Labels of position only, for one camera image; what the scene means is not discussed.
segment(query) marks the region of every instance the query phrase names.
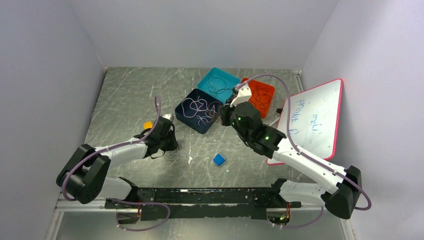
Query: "white enclosure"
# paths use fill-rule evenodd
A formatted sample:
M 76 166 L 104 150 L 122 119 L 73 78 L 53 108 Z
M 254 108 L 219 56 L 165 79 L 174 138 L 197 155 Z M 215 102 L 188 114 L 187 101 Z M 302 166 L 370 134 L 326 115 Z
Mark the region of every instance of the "white enclosure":
M 0 235 L 44 239 L 57 173 L 83 143 L 105 67 L 302 70 L 343 79 L 331 160 L 362 171 L 358 240 L 423 239 L 424 1 L 4 0 Z M 359 205 L 366 201 L 360 199 Z

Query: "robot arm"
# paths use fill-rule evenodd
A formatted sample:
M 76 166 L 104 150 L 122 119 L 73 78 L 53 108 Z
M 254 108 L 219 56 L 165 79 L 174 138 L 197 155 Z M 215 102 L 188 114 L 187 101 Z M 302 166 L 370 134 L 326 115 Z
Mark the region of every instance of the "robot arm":
M 90 158 L 70 177 L 66 185 L 68 194 L 82 204 L 87 204 L 95 198 L 115 198 L 128 201 L 137 199 L 138 188 L 123 177 L 106 177 L 108 170 L 110 167 L 116 167 L 132 160 L 150 157 L 159 150 L 165 152 L 177 149 L 178 143 L 175 138 L 173 119 L 172 114 L 163 115 L 159 118 L 156 128 L 144 141 L 137 142 L 149 129 L 126 141 L 131 144 Z M 86 156 L 100 149 L 109 149 L 109 146 L 92 147 L 88 144 L 79 146 L 57 176 L 56 184 L 62 187 L 71 169 Z
M 248 91 L 250 90 L 247 85 L 238 92 L 233 90 L 232 97 L 219 109 L 221 124 L 232 126 L 240 139 L 255 153 L 284 162 L 317 182 L 286 181 L 279 192 L 285 201 L 289 203 L 300 201 L 325 206 L 335 216 L 349 219 L 359 199 L 359 191 L 335 172 L 329 171 L 299 154 L 283 132 L 264 125 L 259 111 L 247 102 L 250 98 Z M 362 186 L 361 171 L 356 167 L 351 166 L 345 169 L 327 162 L 299 146 L 297 148 L 300 152 L 330 166 L 360 187 Z

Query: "small blue block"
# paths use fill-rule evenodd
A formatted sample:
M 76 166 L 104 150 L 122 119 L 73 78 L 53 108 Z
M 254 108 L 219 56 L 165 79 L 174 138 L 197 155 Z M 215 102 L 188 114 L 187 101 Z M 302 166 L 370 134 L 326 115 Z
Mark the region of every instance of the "small blue block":
M 221 154 L 218 154 L 213 158 L 213 162 L 217 166 L 221 166 L 225 162 L 225 158 Z

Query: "purple cable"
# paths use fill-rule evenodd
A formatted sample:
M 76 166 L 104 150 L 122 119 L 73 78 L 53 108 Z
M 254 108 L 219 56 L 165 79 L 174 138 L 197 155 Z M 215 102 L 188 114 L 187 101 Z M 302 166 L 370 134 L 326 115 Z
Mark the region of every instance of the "purple cable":
M 284 85 L 284 88 L 285 88 L 285 91 L 286 91 L 286 93 L 287 93 L 287 104 L 288 104 L 288 109 L 287 109 L 287 124 L 286 124 L 286 131 L 287 131 L 287 136 L 288 136 L 288 140 L 290 141 L 290 144 L 293 146 L 293 148 L 296 150 L 296 152 L 298 152 L 298 153 L 300 153 L 302 156 L 304 156 L 305 158 L 307 158 L 307 159 L 309 159 L 309 160 L 311 160 L 312 162 L 314 162 L 314 163 L 316 163 L 316 164 L 318 164 L 318 165 L 320 165 L 321 167 L 323 167 L 323 168 L 325 168 L 325 169 L 327 169 L 328 171 L 330 171 L 330 172 L 332 172 L 332 173 L 334 173 L 335 171 L 334 171 L 334 169 L 332 169 L 331 167 L 329 167 L 329 166 L 327 166 L 327 165 L 325 165 L 324 163 L 321 163 L 321 162 L 319 162 L 319 161 L 317 161 L 317 160 L 315 160 L 313 157 L 311 157 L 311 156 L 309 156 L 309 155 L 307 155 L 306 153 L 304 153 L 304 152 L 301 152 L 300 151 L 300 149 L 297 147 L 297 145 L 295 144 L 295 142 L 293 141 L 293 139 L 292 139 L 292 136 L 289 134 L 290 133 L 290 126 L 289 126 L 289 124 L 290 124 L 290 108 L 291 108 L 291 102 L 290 102 L 290 92 L 289 92 L 289 87 L 287 86 L 287 84 L 281 79 L 281 78 L 279 78 L 278 76 L 276 76 L 276 75 L 274 75 L 274 74 L 269 74 L 269 73 L 263 73 L 263 74 L 259 74 L 259 75 L 256 75 L 256 76 L 253 76 L 253 77 L 251 77 L 251 78 L 249 78 L 247 81 L 245 81 L 245 82 L 243 82 L 243 83 L 240 83 L 240 84 L 238 84 L 236 87 L 235 87 L 235 89 L 238 91 L 239 89 L 241 89 L 244 85 L 246 85 L 246 84 L 248 84 L 248 82 L 250 82 L 251 80 L 253 80 L 253 79 L 257 79 L 257 78 L 260 78 L 260 77 L 272 77 L 272 78 L 276 78 L 276 79 L 278 79 L 283 85 Z M 367 203 L 368 203 L 368 206 L 366 206 L 366 207 L 355 207 L 355 209 L 356 210 L 360 210 L 360 211 L 366 211 L 366 210 L 369 210 L 370 208 L 371 208 L 371 199 L 370 199 L 370 197 L 368 196 L 368 194 L 362 189 L 362 187 L 360 187 L 358 184 L 356 184 L 354 181 L 352 181 L 352 180 L 350 180 L 347 176 L 345 176 L 345 175 L 343 175 L 343 174 L 341 174 L 341 173 L 339 173 L 339 172 L 336 172 L 335 173 L 337 176 L 339 176 L 339 177 L 341 177 L 341 178 L 343 178 L 344 180 L 346 180 L 348 183 L 350 183 L 350 184 L 352 184 L 352 186 L 354 186 L 356 189 L 358 189 L 358 191 L 365 197 L 365 199 L 366 199 L 366 201 L 367 201 Z M 322 214 L 320 214 L 316 219 L 314 219 L 312 222 L 313 223 L 315 223 L 318 219 L 320 219 L 320 217 L 322 216 Z
M 117 213 L 116 214 L 116 217 L 115 217 L 115 219 L 116 219 L 116 226 L 118 228 L 124 230 L 124 231 L 143 232 L 143 231 L 148 231 L 148 230 L 155 229 L 155 228 L 163 225 L 164 223 L 166 223 L 168 221 L 168 219 L 170 218 L 170 215 L 171 215 L 171 209 L 170 209 L 170 207 L 168 205 L 164 204 L 164 203 L 161 203 L 161 202 L 130 202 L 130 201 L 119 200 L 119 199 L 116 199 L 116 198 L 111 198 L 110 200 L 116 201 L 116 202 L 121 203 L 121 204 L 127 204 L 127 205 L 159 205 L 159 206 L 162 206 L 162 207 L 166 208 L 166 210 L 168 210 L 168 214 L 166 215 L 166 217 L 165 217 L 164 220 L 162 220 L 161 222 L 159 222 L 158 224 L 156 224 L 154 226 L 147 227 L 147 228 L 142 228 L 142 229 L 133 229 L 133 228 L 126 228 L 126 227 L 121 226 L 119 224 L 119 221 L 118 221 L 118 215 L 125 215 L 125 216 L 130 217 L 130 218 L 134 218 L 134 217 L 133 216 L 128 216 L 128 215 L 123 214 L 123 213 Z
M 63 183 L 62 183 L 62 188 L 61 188 L 61 190 L 62 190 L 62 194 L 63 194 L 63 197 L 66 199 L 66 200 L 68 200 L 68 201 L 76 201 L 76 199 L 75 198 L 70 198 L 69 196 L 68 196 L 68 194 L 67 194 L 67 192 L 66 192 L 66 186 L 67 186 L 67 184 L 68 184 L 68 181 L 69 181 L 69 178 L 71 178 L 71 176 L 75 173 L 75 171 L 77 170 L 77 169 L 79 169 L 85 162 L 87 162 L 90 158 L 92 158 L 93 156 L 95 156 L 95 155 L 97 155 L 97 154 L 101 154 L 101 153 L 104 153 L 104 152 L 106 152 L 106 151 L 110 151 L 110 150 L 114 150 L 114 149 L 117 149 L 117 148 L 120 148 L 120 147 L 123 147 L 123 146 L 127 146 L 127 145 L 130 145 L 130 144 L 138 144 L 138 143 L 141 143 L 142 141 L 144 141 L 144 139 L 146 139 L 149 135 L 150 135 L 150 133 L 151 132 L 153 132 L 153 130 L 155 129 L 155 127 L 156 127 L 156 124 L 158 124 L 158 121 L 159 121 L 159 118 L 161 117 L 161 105 L 162 105 L 162 101 L 161 101 L 161 98 L 160 97 L 158 97 L 158 96 L 155 96 L 154 97 L 154 106 L 156 107 L 156 112 L 157 112 L 157 116 L 156 116 L 156 121 L 154 121 L 154 124 L 153 124 L 153 126 L 151 127 L 151 129 L 146 133 L 146 135 L 144 135 L 142 138 L 140 138 L 139 140 L 137 140 L 137 141 L 133 141 L 132 143 L 131 142 L 129 142 L 129 141 L 124 141 L 124 142 L 120 142 L 120 143 L 117 143 L 117 144 L 115 144 L 115 145 L 112 145 L 112 146 L 109 146 L 109 147 L 105 147 L 105 148 L 103 148 L 103 149 L 100 149 L 100 150 L 97 150 L 97 151 L 95 151 L 95 152 L 93 152 L 92 154 L 90 154 L 90 155 L 88 155 L 88 156 L 86 156 L 84 159 L 82 159 L 77 165 L 75 165 L 70 171 L 69 171 L 69 173 L 66 175 L 66 177 L 65 177 L 65 180 L 63 181 Z

